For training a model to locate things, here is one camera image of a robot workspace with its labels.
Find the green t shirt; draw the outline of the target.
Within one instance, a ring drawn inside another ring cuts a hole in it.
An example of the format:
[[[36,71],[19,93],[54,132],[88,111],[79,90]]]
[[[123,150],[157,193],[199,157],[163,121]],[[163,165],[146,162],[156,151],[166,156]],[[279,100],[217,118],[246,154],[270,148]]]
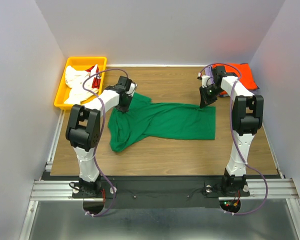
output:
[[[147,138],[214,140],[216,108],[195,104],[159,102],[135,93],[128,112],[113,109],[108,121],[110,148],[122,152]]]

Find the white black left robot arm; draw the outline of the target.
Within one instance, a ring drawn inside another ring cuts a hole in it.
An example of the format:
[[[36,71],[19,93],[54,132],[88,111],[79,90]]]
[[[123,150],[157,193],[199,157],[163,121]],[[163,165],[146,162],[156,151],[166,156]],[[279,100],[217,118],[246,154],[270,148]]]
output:
[[[75,193],[97,197],[101,192],[101,171],[96,166],[96,150],[102,135],[106,112],[116,108],[122,113],[129,110],[137,84],[126,76],[120,76],[117,84],[108,86],[102,94],[85,105],[72,106],[65,132],[73,147],[78,165],[78,184],[71,184]]]

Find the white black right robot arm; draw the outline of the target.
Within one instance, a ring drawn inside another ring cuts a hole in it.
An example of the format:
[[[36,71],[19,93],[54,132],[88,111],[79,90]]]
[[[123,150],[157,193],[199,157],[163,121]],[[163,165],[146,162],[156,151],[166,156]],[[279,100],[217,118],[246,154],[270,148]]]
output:
[[[230,64],[218,64],[211,69],[211,76],[203,74],[205,66],[197,75],[201,80],[200,108],[213,104],[221,92],[230,96],[230,130],[233,140],[229,162],[220,182],[221,192],[232,195],[248,191],[246,167],[251,143],[263,124],[264,98],[255,95],[242,83],[242,73]]]

